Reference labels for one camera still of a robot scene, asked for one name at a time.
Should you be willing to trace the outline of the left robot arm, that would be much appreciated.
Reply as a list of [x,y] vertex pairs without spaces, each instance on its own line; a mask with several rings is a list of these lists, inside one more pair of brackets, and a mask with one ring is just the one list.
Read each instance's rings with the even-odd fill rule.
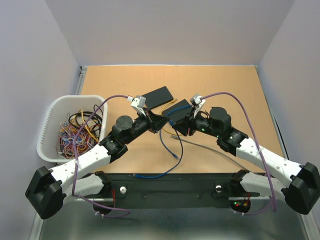
[[52,217],[63,207],[67,189],[74,190],[78,179],[121,158],[129,143],[147,131],[157,133],[170,121],[169,117],[146,108],[143,111],[136,119],[120,116],[107,137],[77,159],[51,169],[42,166],[35,171],[25,196],[41,219]]

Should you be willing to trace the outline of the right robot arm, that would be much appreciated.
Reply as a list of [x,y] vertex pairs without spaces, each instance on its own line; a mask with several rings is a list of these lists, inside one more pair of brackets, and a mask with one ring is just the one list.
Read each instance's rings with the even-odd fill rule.
[[232,118],[222,107],[212,107],[207,116],[192,109],[172,127],[185,137],[196,131],[216,137],[223,151],[265,169],[266,176],[245,170],[236,173],[230,182],[235,195],[252,192],[279,198],[303,215],[309,214],[320,198],[320,173],[314,164],[290,161],[256,144],[232,127]]

